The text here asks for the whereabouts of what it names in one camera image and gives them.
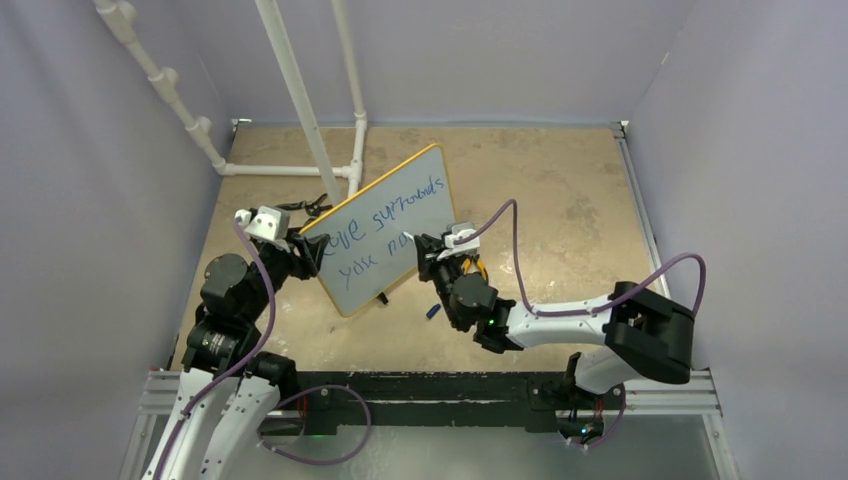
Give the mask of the yellow framed whiteboard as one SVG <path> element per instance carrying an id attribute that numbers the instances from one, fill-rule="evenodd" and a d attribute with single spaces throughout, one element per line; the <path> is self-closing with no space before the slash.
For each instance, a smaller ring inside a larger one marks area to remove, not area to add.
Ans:
<path id="1" fill-rule="evenodd" d="M 301 230 L 330 236 L 318 280 L 338 314 L 350 317 L 417 267 L 414 242 L 457 221 L 439 144 L 403 161 Z"/>

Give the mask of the blue marker cap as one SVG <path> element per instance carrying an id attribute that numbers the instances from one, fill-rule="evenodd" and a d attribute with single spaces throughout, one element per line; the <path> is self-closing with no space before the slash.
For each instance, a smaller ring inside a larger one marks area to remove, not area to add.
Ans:
<path id="1" fill-rule="evenodd" d="M 438 305 L 438 304 L 433 305 L 433 306 L 432 306 L 432 307 L 431 307 L 431 308 L 430 308 L 430 309 L 426 312 L 426 318 L 427 318 L 428 320 L 433 319 L 433 318 L 435 317 L 435 315 L 436 315 L 436 314 L 437 314 L 440 310 L 441 310 L 441 306 L 440 306 L 440 305 Z"/>

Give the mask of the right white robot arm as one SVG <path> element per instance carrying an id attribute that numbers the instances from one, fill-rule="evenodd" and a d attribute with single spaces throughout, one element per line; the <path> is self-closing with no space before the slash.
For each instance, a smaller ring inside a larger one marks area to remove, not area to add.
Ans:
<path id="1" fill-rule="evenodd" d="M 569 359 L 564 399 L 584 407 L 634 379 L 681 385 L 690 380 L 694 312 L 640 284 L 619 281 L 608 295 L 526 306 L 500 297 L 465 263 L 474 248 L 462 235 L 412 236 L 421 281 L 434 285 L 451 326 L 472 331 L 482 348 L 502 354 L 552 344 L 588 344 Z"/>

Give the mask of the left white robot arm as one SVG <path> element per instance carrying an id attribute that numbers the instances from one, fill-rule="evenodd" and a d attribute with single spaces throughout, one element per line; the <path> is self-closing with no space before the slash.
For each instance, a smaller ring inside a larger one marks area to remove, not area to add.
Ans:
<path id="1" fill-rule="evenodd" d="M 205 268 L 201 302 L 186 339 L 177 398 L 145 479 L 220 479 L 265 414 L 292 405 L 300 391 L 296 363 L 264 351 L 275 295 L 289 278 L 316 277 L 329 242 L 297 230 L 268 241 L 239 231 L 250 257 L 234 253 Z"/>

